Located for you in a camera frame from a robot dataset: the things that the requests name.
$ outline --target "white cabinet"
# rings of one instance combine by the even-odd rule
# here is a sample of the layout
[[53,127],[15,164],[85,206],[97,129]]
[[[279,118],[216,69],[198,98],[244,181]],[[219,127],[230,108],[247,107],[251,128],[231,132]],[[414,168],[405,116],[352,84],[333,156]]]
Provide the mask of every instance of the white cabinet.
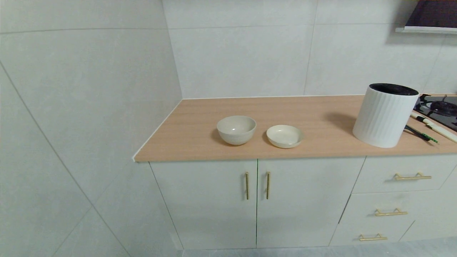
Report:
[[184,249],[255,248],[257,160],[151,167]]
[[401,241],[457,236],[457,168],[422,204],[427,210],[420,213]]
[[327,246],[364,159],[259,160],[257,247]]
[[368,156],[353,193],[406,192],[439,189],[454,167],[457,155]]
[[352,194],[330,245],[397,242],[414,220],[427,211],[424,202],[433,193]]

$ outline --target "shallow dish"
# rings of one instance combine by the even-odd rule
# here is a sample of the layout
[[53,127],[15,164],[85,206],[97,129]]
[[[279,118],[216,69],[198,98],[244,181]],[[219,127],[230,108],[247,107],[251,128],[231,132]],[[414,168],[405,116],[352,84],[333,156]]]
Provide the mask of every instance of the shallow dish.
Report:
[[296,127],[276,125],[266,131],[270,143],[279,148],[293,148],[303,140],[303,133]]
[[247,116],[230,116],[218,122],[221,138],[231,145],[242,145],[254,135],[257,124]]

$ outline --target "white cylindrical container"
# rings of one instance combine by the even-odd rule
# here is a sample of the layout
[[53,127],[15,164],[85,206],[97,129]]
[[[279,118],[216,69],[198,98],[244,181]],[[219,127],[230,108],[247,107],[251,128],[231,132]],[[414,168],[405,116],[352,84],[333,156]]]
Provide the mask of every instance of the white cylindrical container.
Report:
[[370,145],[382,148],[396,146],[418,96],[418,91],[409,87],[371,84],[352,133]]

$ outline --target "wooden countertop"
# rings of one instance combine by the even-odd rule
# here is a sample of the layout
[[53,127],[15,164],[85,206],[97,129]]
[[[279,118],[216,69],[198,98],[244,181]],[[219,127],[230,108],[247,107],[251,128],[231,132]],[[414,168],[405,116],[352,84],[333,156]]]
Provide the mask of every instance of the wooden countertop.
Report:
[[[408,125],[440,142],[425,142],[403,132],[396,147],[378,148],[352,135],[363,95],[222,98],[183,100],[134,157],[135,161],[278,159],[363,155],[457,153],[457,144],[412,118]],[[219,136],[224,117],[245,115],[257,122],[254,137],[232,146]],[[300,128],[305,139],[292,149],[270,144],[266,130],[277,124]]]

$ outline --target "white bowl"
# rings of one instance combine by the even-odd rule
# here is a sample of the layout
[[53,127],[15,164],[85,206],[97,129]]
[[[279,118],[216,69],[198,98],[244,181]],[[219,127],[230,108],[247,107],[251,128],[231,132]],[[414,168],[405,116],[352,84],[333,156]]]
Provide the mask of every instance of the white bowl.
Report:
[[292,148],[303,140],[303,133],[296,127],[289,125],[276,125],[266,131],[270,143],[279,148]]
[[221,138],[231,145],[242,145],[254,135],[257,124],[247,116],[230,116],[218,122]]

